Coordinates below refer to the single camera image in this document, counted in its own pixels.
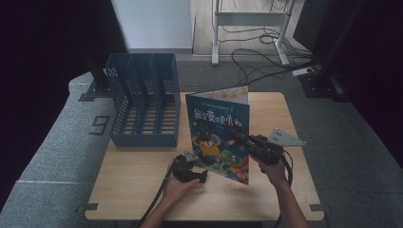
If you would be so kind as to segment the white metal stand frame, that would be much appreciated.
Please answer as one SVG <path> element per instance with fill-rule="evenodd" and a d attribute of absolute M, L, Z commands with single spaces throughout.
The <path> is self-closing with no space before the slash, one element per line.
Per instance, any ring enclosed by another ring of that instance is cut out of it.
<path fill-rule="evenodd" d="M 278 27 L 280 28 L 278 38 L 274 46 L 278 57 L 284 66 L 289 65 L 288 58 L 283 49 L 283 41 L 287 31 L 293 7 L 296 0 L 288 0 L 285 12 L 222 12 L 220 10 L 221 0 L 212 0 L 213 6 L 213 44 L 212 44 L 212 65 L 219 64 L 219 26 L 244 26 L 244 27 Z"/>

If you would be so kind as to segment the white power strip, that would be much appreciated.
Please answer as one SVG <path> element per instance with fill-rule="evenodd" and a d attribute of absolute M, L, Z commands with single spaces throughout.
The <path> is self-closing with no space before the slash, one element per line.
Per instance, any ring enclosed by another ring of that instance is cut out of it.
<path fill-rule="evenodd" d="M 314 70 L 311 67 L 305 67 L 305 68 L 293 70 L 292 75 L 294 77 L 297 77 L 299 75 L 309 74 L 309 73 L 313 73 L 313 72 L 314 72 Z"/>

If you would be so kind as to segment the blue cartoon picture book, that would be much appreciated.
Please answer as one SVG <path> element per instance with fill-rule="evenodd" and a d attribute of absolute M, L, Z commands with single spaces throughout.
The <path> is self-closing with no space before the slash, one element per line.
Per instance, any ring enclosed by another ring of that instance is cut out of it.
<path fill-rule="evenodd" d="M 239 133 L 249 134 L 248 86 L 185 95 L 197 166 L 249 184 L 249 155 Z"/>

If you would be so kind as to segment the person's right hand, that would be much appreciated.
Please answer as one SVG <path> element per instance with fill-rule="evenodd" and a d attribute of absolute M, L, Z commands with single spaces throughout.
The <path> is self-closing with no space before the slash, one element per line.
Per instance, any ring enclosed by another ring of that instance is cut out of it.
<path fill-rule="evenodd" d="M 285 166 L 281 161 L 273 165 L 266 165 L 263 162 L 259 162 L 259 168 L 275 187 L 287 182 L 285 177 Z"/>

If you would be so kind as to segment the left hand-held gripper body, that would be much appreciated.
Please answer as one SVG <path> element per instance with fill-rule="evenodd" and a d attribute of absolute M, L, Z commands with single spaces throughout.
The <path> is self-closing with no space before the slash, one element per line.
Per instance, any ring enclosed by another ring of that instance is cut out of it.
<path fill-rule="evenodd" d="M 194 152 L 185 151 L 183 155 L 176 157 L 173 162 L 173 175 L 181 182 L 189 182 L 197 179 L 199 176 L 192 171 L 198 156 Z"/>

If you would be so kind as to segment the black stand with slim post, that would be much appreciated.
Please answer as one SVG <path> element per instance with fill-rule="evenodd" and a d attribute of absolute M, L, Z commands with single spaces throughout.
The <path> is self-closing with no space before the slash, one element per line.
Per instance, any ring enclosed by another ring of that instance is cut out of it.
<path fill-rule="evenodd" d="M 98 66 L 91 55 L 86 55 L 86 65 L 93 78 L 86 93 L 79 98 L 80 102 L 93 102 L 96 98 L 110 98 L 111 93 L 104 70 Z"/>

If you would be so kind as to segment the white board panel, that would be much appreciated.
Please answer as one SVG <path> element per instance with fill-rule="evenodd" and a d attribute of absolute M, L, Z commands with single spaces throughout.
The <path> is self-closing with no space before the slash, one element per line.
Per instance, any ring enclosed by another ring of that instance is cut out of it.
<path fill-rule="evenodd" d="M 111 0 L 129 52 L 190 53 L 191 0 Z"/>

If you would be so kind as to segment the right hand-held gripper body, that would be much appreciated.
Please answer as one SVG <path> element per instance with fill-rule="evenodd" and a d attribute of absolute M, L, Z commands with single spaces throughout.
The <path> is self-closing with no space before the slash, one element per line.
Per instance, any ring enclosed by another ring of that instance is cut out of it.
<path fill-rule="evenodd" d="M 250 136 L 250 154 L 266 165 L 277 164 L 287 146 L 303 146 L 306 142 L 275 128 L 269 137 Z"/>

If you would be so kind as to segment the black stand with wide base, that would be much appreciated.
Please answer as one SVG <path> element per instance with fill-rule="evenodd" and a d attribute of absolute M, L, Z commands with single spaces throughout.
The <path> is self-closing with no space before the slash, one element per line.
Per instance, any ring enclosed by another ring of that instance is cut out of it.
<path fill-rule="evenodd" d="M 337 80 L 339 75 L 336 73 L 336 68 L 341 57 L 342 45 L 367 0 L 345 1 L 353 5 L 350 12 L 345 16 L 345 21 L 336 30 L 334 39 L 325 48 L 326 55 L 323 57 L 320 70 L 298 77 L 307 98 L 329 98 L 336 102 L 348 101 L 347 92 L 343 90 Z"/>

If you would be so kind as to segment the blue plastic file rack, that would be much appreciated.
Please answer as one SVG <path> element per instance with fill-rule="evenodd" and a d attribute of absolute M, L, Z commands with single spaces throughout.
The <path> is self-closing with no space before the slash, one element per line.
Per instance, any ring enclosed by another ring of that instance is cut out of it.
<path fill-rule="evenodd" d="M 181 95 L 173 53 L 114 53 L 106 76 L 115 104 L 110 138 L 119 147 L 175 147 Z"/>

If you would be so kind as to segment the person's left hand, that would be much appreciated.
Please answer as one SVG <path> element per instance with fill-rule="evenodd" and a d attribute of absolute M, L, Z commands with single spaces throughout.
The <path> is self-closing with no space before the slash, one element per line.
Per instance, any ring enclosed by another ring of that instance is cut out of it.
<path fill-rule="evenodd" d="M 163 198 L 177 200 L 177 202 L 197 184 L 189 182 L 181 182 L 177 180 L 173 174 L 170 174 L 166 179 L 166 184 L 163 189 Z"/>

